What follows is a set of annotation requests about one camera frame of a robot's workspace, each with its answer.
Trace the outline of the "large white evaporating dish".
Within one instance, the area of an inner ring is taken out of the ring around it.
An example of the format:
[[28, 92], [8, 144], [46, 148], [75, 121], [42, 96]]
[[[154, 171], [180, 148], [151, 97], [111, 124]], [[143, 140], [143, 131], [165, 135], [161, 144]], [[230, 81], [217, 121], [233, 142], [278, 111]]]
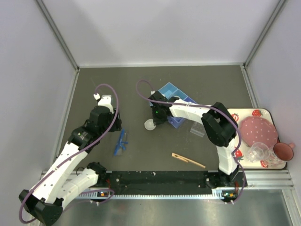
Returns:
[[144, 123], [144, 127], [148, 130], [148, 131], [152, 131], [156, 128], [156, 125], [153, 121], [153, 119], [148, 119], [145, 123]]

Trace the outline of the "blue safety glasses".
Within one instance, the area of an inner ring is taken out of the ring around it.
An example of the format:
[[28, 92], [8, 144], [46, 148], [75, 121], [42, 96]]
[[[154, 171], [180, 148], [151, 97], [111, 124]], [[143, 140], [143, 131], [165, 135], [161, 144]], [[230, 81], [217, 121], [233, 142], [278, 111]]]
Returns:
[[128, 144], [127, 141], [127, 131], [125, 129], [122, 129], [120, 136], [117, 140], [117, 143], [115, 145], [115, 149], [113, 152], [113, 156], [119, 156], [122, 155], [123, 151], [126, 150], [126, 145]]

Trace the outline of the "clear test tube rack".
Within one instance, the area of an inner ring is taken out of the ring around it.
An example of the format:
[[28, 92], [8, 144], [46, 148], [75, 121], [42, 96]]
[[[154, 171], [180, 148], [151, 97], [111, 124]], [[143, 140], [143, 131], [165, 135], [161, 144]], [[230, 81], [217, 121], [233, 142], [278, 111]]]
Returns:
[[203, 124], [200, 124], [198, 122], [194, 122], [192, 124], [192, 127], [190, 129], [190, 132], [194, 135], [197, 135], [199, 137], [204, 137], [206, 131], [205, 131], [205, 128], [203, 126]]

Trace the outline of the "wooden test tube clamp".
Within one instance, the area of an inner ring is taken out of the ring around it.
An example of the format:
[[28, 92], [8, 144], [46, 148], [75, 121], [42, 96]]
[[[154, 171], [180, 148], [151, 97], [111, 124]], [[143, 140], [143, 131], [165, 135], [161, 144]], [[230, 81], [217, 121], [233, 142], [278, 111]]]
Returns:
[[176, 153], [172, 153], [171, 156], [172, 156], [173, 158], [176, 158], [176, 159], [181, 160], [181, 161], [183, 161], [183, 162], [186, 162], [186, 163], [192, 163], [192, 164], [194, 164], [194, 165], [197, 165], [197, 166], [199, 166], [199, 167], [201, 167], [201, 168], [203, 168], [203, 169], [206, 168], [205, 165], [203, 165], [203, 164], [201, 164], [201, 163], [199, 163], [199, 162], [196, 162], [196, 161], [194, 161], [194, 160], [191, 160], [191, 159], [189, 159], [189, 158], [186, 158], [186, 157], [184, 157], [184, 156], [178, 155], [178, 154], [176, 154]]

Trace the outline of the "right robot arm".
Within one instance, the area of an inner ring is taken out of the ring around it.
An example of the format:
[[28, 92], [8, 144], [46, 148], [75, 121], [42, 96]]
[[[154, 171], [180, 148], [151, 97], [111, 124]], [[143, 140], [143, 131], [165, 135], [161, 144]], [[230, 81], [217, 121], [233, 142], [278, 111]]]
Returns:
[[224, 186], [236, 182], [240, 166], [235, 152], [242, 143], [242, 137], [237, 122], [222, 103], [200, 105], [179, 97], [167, 99], [159, 91], [153, 92], [148, 100], [155, 125], [165, 123], [168, 117], [184, 118], [203, 125], [208, 139], [217, 149], [220, 182]]

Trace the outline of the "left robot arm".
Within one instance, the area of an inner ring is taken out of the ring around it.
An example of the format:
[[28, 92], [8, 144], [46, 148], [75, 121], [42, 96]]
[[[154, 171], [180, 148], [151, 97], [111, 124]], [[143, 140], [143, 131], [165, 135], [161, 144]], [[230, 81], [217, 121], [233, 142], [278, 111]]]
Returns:
[[119, 109], [110, 104], [100, 104], [90, 113], [89, 119], [76, 128], [64, 148], [46, 175], [30, 190], [24, 189], [19, 194], [21, 206], [18, 217], [21, 223], [32, 221], [23, 219], [23, 211], [33, 220], [46, 226], [53, 225], [67, 206], [92, 186], [103, 186], [107, 176], [105, 169], [97, 162], [92, 162], [83, 172], [71, 181], [67, 181], [75, 167], [85, 159], [92, 149], [108, 133], [121, 130]]

